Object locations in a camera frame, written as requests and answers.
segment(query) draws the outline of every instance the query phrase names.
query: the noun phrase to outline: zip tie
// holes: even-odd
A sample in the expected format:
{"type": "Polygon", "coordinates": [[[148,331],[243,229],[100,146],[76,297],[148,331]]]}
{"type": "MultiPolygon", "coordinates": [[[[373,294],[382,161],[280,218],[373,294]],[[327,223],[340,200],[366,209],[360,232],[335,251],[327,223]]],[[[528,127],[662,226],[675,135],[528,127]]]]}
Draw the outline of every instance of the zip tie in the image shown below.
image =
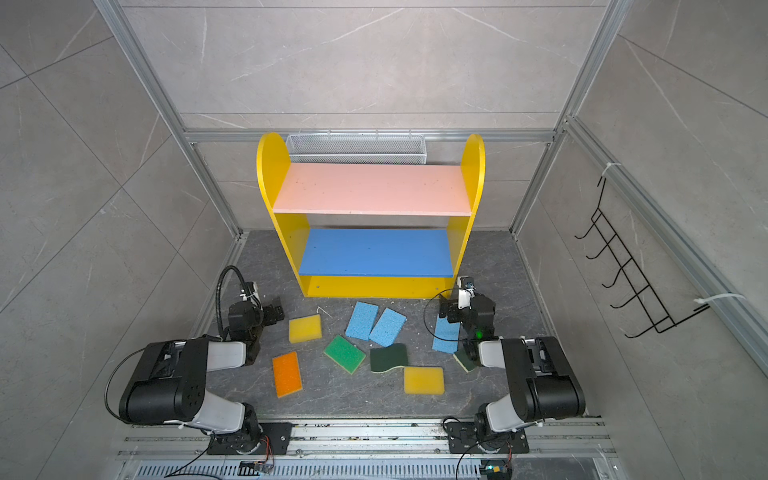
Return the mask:
{"type": "Polygon", "coordinates": [[[614,164],[614,163],[611,163],[611,162],[608,162],[608,163],[606,163],[606,164],[605,164],[605,170],[603,170],[603,173],[602,173],[602,174],[600,174],[600,176],[601,176],[601,177],[605,177],[605,172],[607,172],[607,171],[608,171],[608,169],[609,169],[609,168],[611,168],[611,167],[613,167],[614,165],[621,165],[621,164],[614,164]]]}
{"type": "Polygon", "coordinates": [[[740,295],[739,293],[718,293],[717,295],[708,296],[707,298],[694,298],[694,302],[699,303],[700,305],[704,305],[705,303],[708,303],[712,300],[717,300],[719,298],[726,298],[728,296],[746,300],[746,297],[744,295],[740,295]]]}

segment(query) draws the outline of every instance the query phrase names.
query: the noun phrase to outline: gray floor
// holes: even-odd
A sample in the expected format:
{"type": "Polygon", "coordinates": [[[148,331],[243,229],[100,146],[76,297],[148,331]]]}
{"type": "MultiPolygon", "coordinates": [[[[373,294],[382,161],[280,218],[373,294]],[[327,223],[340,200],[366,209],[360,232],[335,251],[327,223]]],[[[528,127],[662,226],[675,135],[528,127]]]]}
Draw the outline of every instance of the gray floor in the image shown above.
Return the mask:
{"type": "MultiPolygon", "coordinates": [[[[237,266],[246,280],[257,282],[262,299],[270,301],[274,296],[281,297],[287,319],[323,309],[320,311],[322,339],[292,345],[288,342],[288,322],[282,322],[264,330],[261,354],[254,365],[209,373],[211,392],[233,401],[248,402],[256,407],[258,414],[471,415],[482,403],[492,402],[508,392],[503,371],[477,369],[468,374],[452,356],[432,351],[432,337],[422,322],[426,300],[367,301],[379,305],[379,313],[388,307],[408,317],[397,341],[408,346],[411,365],[443,368],[444,395],[406,395],[402,370],[372,373],[368,357],[350,375],[325,356],[323,349],[335,335],[344,333],[358,299],[304,298],[273,231],[251,232],[237,266]],[[303,390],[278,399],[272,358],[294,350],[299,355],[303,390]]],[[[496,302],[498,335],[530,337],[545,333],[531,285],[509,233],[474,232],[461,274],[472,275],[478,291],[496,302]]],[[[222,297],[222,310],[226,315],[227,307],[235,299],[234,288],[222,297]]],[[[437,313],[436,304],[432,302],[427,310],[431,327],[437,313]]],[[[372,347],[378,347],[371,342],[349,340],[366,354],[372,347]]]]}

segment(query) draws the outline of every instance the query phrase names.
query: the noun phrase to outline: blue shelf board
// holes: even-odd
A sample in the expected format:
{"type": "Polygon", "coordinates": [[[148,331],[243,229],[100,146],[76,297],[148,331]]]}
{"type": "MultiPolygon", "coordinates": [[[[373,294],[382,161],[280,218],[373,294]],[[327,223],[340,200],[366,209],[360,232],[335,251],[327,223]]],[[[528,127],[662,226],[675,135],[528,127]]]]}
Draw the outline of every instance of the blue shelf board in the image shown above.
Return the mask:
{"type": "Polygon", "coordinates": [[[445,230],[310,230],[299,275],[452,278],[445,230]]]}

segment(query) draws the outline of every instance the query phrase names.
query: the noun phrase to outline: mounting plate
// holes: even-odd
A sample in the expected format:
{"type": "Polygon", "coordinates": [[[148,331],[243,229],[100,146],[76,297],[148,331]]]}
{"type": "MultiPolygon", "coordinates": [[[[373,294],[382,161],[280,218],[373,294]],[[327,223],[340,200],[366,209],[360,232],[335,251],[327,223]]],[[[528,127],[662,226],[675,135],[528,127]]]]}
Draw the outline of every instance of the mounting plate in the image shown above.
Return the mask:
{"type": "MultiPolygon", "coordinates": [[[[261,423],[264,435],[270,439],[270,447],[273,455],[285,455],[288,452],[288,443],[290,442],[290,433],[293,430],[293,423],[261,423]]],[[[220,445],[214,442],[207,452],[208,455],[235,455],[232,445],[220,445]]],[[[266,443],[261,442],[259,446],[250,453],[250,455],[265,455],[266,443]]]]}
{"type": "Polygon", "coordinates": [[[477,445],[471,448],[470,445],[474,445],[477,439],[477,431],[475,430],[474,422],[447,422],[445,429],[448,431],[448,447],[451,453],[528,453],[528,440],[525,438],[525,430],[519,432],[509,432],[506,438],[499,440],[491,440],[491,445],[502,445],[498,451],[493,449],[487,449],[489,452],[480,449],[477,445]]]}

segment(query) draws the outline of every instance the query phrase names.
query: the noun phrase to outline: green sponge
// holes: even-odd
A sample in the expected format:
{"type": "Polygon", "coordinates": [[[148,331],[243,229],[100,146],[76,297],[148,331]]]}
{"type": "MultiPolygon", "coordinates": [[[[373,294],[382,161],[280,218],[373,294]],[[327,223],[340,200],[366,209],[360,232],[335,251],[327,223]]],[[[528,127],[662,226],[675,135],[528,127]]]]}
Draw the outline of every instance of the green sponge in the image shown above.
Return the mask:
{"type": "Polygon", "coordinates": [[[354,373],[366,358],[365,353],[358,350],[341,335],[336,335],[336,338],[323,350],[323,353],[331,357],[331,360],[349,373],[354,373]]]}
{"type": "Polygon", "coordinates": [[[404,366],[408,366],[408,351],[402,343],[371,349],[371,372],[384,373],[404,366]]]}
{"type": "Polygon", "coordinates": [[[459,365],[462,366],[465,372],[470,373],[472,370],[477,368],[477,365],[475,362],[471,361],[469,359],[469,355],[467,355],[467,352],[463,348],[459,348],[456,353],[453,354],[453,358],[458,362],[459,365]]]}

